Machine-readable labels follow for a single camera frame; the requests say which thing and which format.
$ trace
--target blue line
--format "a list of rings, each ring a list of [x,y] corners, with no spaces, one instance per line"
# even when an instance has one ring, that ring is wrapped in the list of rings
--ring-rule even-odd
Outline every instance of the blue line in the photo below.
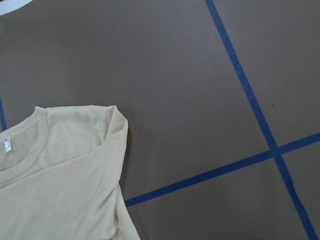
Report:
[[[281,156],[281,152],[277,146],[276,140],[275,140],[274,136],[272,135],[272,132],[269,128],[267,120],[266,120],[266,118],[265,118],[265,116],[259,106],[259,103],[254,95],[254,92],[249,84],[247,76],[246,76],[245,72],[243,71],[241,64],[239,63],[236,51],[230,41],[230,38],[227,34],[227,31],[224,27],[224,24],[221,21],[221,18],[218,14],[216,6],[212,0],[205,0],[205,2],[207,4],[207,7],[208,7],[210,13],[211,13],[212,19],[213,19],[213,21],[216,25],[216,28],[220,34],[220,37],[223,41],[223,44],[224,44],[225,49],[229,55],[229,58],[232,62],[234,70],[235,70],[235,72],[241,82],[241,85],[242,85],[242,88],[245,92],[245,95],[251,105],[251,108],[254,112],[254,115],[255,115],[255,117],[258,121],[258,124],[262,130],[264,138],[265,138],[265,140],[266,140],[266,142],[272,152],[274,160],[275,160],[277,167],[281,173],[282,179],[284,180],[285,186],[286,186],[286,188],[291,196],[291,199],[294,203],[295,209],[297,210],[297,212],[300,216],[302,225],[303,225],[309,239],[317,240],[318,237],[316,235],[316,232],[311,224],[311,221],[308,217],[308,214],[307,214],[305,208],[303,207],[301,201],[298,198],[298,195],[297,195],[295,188],[292,184],[292,179],[291,179],[290,173],[288,171],[288,168],[284,162],[283,157]]]
[[[308,146],[310,144],[314,144],[317,142],[320,142],[320,132],[316,133],[314,135],[311,135],[311,136],[307,136],[307,137],[302,138],[300,140],[288,143],[286,145],[280,146],[279,150],[280,150],[281,154],[286,154],[286,153],[292,152],[296,149],[300,149],[300,148],[303,148],[305,146]]]
[[[5,111],[4,111],[4,107],[2,105],[1,96],[0,96],[0,120],[1,120],[2,131],[7,130]]]
[[[139,203],[151,200],[151,199],[155,199],[155,198],[160,197],[162,195],[172,193],[174,191],[177,191],[177,190],[189,187],[191,185],[195,185],[195,184],[204,182],[209,179],[213,179],[215,177],[233,172],[238,169],[242,169],[244,167],[248,167],[250,165],[262,162],[262,161],[270,159],[270,158],[272,158],[271,151],[265,151],[263,153],[260,153],[260,154],[257,154],[257,155],[251,156],[251,157],[247,157],[247,158],[242,159],[240,161],[219,167],[219,168],[211,170],[211,171],[201,173],[199,175],[190,177],[188,179],[185,179],[185,180],[173,183],[171,185],[156,189],[154,191],[145,193],[143,195],[128,199],[125,201],[125,205],[127,207],[130,207],[130,206],[133,206],[133,205],[136,205],[136,204],[139,204]]]

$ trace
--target ribbed neckband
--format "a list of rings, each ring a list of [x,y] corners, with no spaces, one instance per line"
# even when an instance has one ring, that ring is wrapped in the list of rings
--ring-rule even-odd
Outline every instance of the ribbed neckband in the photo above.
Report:
[[[43,148],[45,147],[48,139],[48,121],[46,109],[36,106],[34,107],[34,112],[31,116],[27,117],[24,121],[19,124],[0,132],[0,144],[7,138],[10,138],[18,133],[25,131],[34,124],[37,124],[38,136],[34,144],[30,147],[29,152],[25,159],[23,159],[19,164],[10,167],[6,170],[0,171],[0,183],[11,180],[25,171],[27,171],[37,160]]]

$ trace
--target clothing tag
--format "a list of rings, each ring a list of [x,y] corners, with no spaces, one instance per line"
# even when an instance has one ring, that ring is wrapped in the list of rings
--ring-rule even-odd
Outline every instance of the clothing tag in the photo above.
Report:
[[[9,152],[11,150],[11,138],[6,138],[3,143],[5,147],[5,153]]]

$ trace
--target white curved edge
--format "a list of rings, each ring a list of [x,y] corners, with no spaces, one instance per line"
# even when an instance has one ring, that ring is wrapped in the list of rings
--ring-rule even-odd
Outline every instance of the white curved edge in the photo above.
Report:
[[[0,16],[23,7],[32,0],[2,0],[0,1]]]

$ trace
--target t-shirt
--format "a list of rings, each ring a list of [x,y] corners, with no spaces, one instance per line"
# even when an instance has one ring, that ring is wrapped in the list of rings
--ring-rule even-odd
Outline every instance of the t-shirt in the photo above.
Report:
[[[0,240],[139,240],[121,193],[116,106],[36,106],[0,133]]]

